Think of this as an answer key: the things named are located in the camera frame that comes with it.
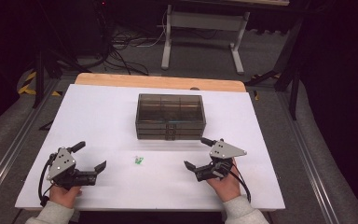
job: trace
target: sleeve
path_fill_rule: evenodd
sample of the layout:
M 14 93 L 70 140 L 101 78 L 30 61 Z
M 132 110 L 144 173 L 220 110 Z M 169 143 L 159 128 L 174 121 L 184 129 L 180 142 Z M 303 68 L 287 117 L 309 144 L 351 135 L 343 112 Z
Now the sleeve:
M 227 213 L 226 224 L 268 224 L 263 214 L 254 209 L 245 196 L 239 196 L 223 203 Z
M 48 201 L 38 217 L 29 218 L 25 224 L 67 224 L 75 209 Z

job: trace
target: metal frame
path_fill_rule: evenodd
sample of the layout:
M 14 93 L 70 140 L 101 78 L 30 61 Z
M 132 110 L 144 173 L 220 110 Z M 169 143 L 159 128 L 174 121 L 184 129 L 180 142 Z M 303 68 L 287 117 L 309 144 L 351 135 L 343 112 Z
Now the metal frame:
M 290 129 L 293 131 L 295 135 L 298 152 L 302 163 L 304 164 L 304 168 L 307 172 L 308 178 L 310 179 L 310 184 L 312 185 L 313 191 L 315 193 L 316 199 L 318 200 L 319 205 L 321 206 L 322 213 L 324 215 L 324 219 L 328 224 L 338 224 L 338 217 L 334 210 L 333 205 L 330 202 L 330 199 L 327 195 L 327 191 L 324 187 L 324 182 L 319 176 L 319 173 L 313 163 L 312 156 L 308 150 L 307 144 L 304 139 L 304 135 L 301 132 L 298 123 L 292 120 L 292 114 L 286 108 L 288 104 L 288 99 L 285 96 L 284 92 L 277 92 L 278 100 L 285 112 L 285 116 L 288 120 Z
M 54 91 L 58 82 L 59 82 L 58 79 L 52 79 L 49 82 L 49 84 L 46 88 L 46 92 L 44 92 L 44 94 L 47 97 L 42 98 L 42 101 L 40 102 L 40 104 L 37 108 L 32 109 L 32 111 L 28 115 L 26 121 L 21 126 L 21 129 L 19 130 L 18 134 L 14 138 L 12 144 L 7 149 L 7 153 L 5 154 L 3 159 L 0 161 L 0 186 L 1 186 L 2 182 L 4 181 L 7 173 L 9 172 L 11 166 L 13 165 L 14 161 L 16 160 L 17 156 L 20 154 L 22 146 L 24 145 L 24 143 L 28 137 L 28 134 L 31 131 L 31 128 L 33 127 L 38 115 L 42 111 L 44 104 L 48 100 L 48 97 L 51 95 L 51 93 Z
M 238 53 L 243 33 L 249 19 L 249 12 L 241 16 L 206 15 L 200 13 L 185 13 L 172 11 L 172 5 L 167 8 L 167 26 L 165 33 L 165 46 L 162 54 L 161 68 L 167 70 L 170 65 L 171 55 L 171 30 L 172 27 L 187 27 L 199 29 L 215 29 L 225 31 L 237 31 L 235 43 L 230 43 L 231 54 L 237 69 L 237 73 L 244 74 L 241 57 Z

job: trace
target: white metal stand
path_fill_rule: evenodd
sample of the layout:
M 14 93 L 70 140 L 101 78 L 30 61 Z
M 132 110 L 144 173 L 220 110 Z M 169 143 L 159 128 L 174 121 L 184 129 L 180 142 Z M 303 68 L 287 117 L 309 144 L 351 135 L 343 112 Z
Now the white metal stand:
M 167 26 L 165 32 L 165 46 L 162 55 L 161 68 L 167 70 L 170 64 L 171 54 L 171 28 L 187 27 L 198 29 L 215 29 L 225 31 L 238 31 L 237 41 L 231 43 L 230 50 L 237 69 L 237 73 L 242 75 L 243 67 L 238 53 L 243 33 L 245 31 L 246 23 L 248 22 L 249 12 L 245 12 L 243 16 L 221 16 L 221 15 L 207 15 L 200 13 L 186 13 L 172 11 L 172 5 L 167 8 Z

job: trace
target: small green object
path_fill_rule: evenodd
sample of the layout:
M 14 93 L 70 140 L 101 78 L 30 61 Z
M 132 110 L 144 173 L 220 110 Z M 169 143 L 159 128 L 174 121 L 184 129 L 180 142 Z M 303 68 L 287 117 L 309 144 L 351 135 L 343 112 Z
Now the small green object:
M 143 159 L 144 159 L 143 157 L 136 157 L 135 163 L 139 165 L 139 164 L 141 164 Z

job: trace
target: black equipment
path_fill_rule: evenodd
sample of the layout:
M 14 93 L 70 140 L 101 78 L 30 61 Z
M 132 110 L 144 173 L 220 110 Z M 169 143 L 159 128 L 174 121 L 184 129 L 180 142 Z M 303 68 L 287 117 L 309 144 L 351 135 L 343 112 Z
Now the black equipment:
M 71 153 L 76 153 L 86 145 L 85 142 L 79 142 L 73 147 L 60 147 L 58 152 L 52 153 L 43 168 L 39 181 L 39 198 L 41 205 L 45 206 L 48 197 L 42 195 L 42 183 L 45 172 L 49 166 L 47 180 L 52 185 L 56 185 L 65 189 L 73 186 L 94 186 L 97 181 L 97 175 L 106 167 L 106 161 L 94 167 L 94 171 L 79 171 L 76 167 L 76 161 Z
M 198 168 L 190 162 L 185 161 L 185 166 L 187 170 L 196 174 L 196 178 L 199 182 L 212 178 L 222 179 L 228 176 L 228 174 L 233 175 L 242 184 L 243 188 L 246 191 L 248 201 L 250 202 L 251 193 L 246 186 L 240 171 L 233 163 L 234 157 L 244 156 L 246 155 L 246 151 L 225 143 L 223 139 L 220 139 L 220 141 L 212 141 L 210 139 L 201 137 L 200 141 L 201 143 L 212 147 L 211 152 L 209 153 L 212 161 L 208 165 L 201 166 Z M 231 171 L 232 166 L 237 169 L 241 179 Z

